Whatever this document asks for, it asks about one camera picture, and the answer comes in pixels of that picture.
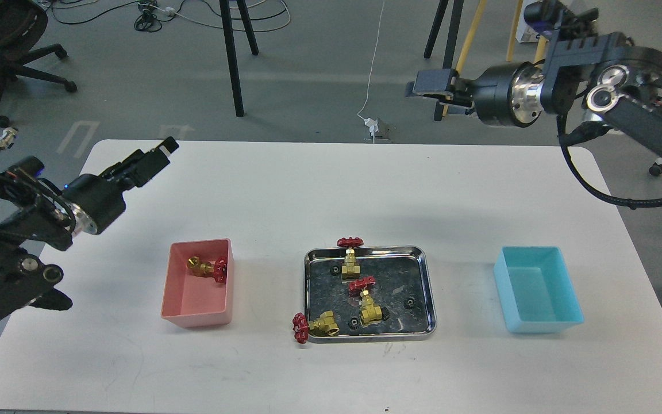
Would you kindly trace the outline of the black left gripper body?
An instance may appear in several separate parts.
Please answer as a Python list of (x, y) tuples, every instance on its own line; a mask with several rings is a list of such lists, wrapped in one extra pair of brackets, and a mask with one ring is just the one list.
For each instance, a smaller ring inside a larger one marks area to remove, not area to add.
[(116, 163), (100, 175), (81, 175), (63, 189), (62, 197), (76, 221), (74, 235), (100, 234), (125, 211), (122, 193), (132, 185), (122, 186), (124, 167), (125, 163)]

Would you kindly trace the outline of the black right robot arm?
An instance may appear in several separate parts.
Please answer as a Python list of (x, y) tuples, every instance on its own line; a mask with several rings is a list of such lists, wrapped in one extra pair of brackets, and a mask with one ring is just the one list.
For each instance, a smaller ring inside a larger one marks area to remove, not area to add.
[(566, 116), (576, 99), (585, 118), (568, 145), (620, 131), (662, 158), (662, 52), (622, 32), (599, 35), (598, 10), (573, 13), (558, 1), (526, 5), (525, 23), (549, 41), (544, 62), (488, 68), (476, 79), (454, 69), (420, 71), (408, 97), (435, 99), (449, 113), (486, 125), (527, 128), (542, 113)]

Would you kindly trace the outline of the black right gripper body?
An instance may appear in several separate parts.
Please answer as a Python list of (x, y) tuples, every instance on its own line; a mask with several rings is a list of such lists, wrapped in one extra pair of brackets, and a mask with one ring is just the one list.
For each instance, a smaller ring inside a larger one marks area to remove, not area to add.
[(527, 128), (543, 111), (540, 94), (544, 74), (531, 62), (509, 63), (487, 68), (476, 79), (453, 82), (455, 95), (471, 96), (475, 116), (495, 127)]

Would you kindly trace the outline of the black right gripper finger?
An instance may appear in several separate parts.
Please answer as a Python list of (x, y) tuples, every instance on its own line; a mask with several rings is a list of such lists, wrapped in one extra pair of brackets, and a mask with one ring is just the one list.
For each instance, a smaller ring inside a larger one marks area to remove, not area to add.
[(475, 114), (475, 103), (471, 96), (468, 95), (455, 95), (455, 96), (437, 96), (438, 102), (447, 109), (449, 115), (462, 115), (470, 116)]
[(446, 99), (455, 96), (453, 82), (457, 77), (455, 69), (426, 69), (418, 71), (415, 81), (408, 82), (406, 97), (428, 97)]

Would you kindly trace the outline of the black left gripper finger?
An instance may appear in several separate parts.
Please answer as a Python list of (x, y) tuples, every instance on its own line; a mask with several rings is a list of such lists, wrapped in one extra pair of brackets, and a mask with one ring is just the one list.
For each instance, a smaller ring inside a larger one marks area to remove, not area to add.
[(136, 150), (101, 173), (105, 179), (152, 179), (162, 170), (162, 149)]
[(169, 164), (168, 158), (179, 148), (174, 137), (169, 136), (148, 152), (136, 150), (121, 167), (121, 189), (143, 187)]

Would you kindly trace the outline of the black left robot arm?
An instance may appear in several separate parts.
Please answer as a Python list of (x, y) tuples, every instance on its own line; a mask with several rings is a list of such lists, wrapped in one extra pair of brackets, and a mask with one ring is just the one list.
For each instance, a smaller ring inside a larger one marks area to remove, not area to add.
[[(0, 152), (13, 146), (16, 134), (15, 128), (3, 130)], [(79, 176), (65, 189), (40, 176), (44, 164), (34, 156), (0, 172), (0, 199), (17, 207), (0, 223), (0, 320), (26, 306), (70, 309), (71, 299), (56, 288), (63, 269), (45, 264), (23, 243), (44, 242), (66, 251), (80, 233), (102, 233), (125, 212), (124, 192), (152, 180), (178, 147), (168, 137), (147, 152), (132, 152), (99, 175)]]

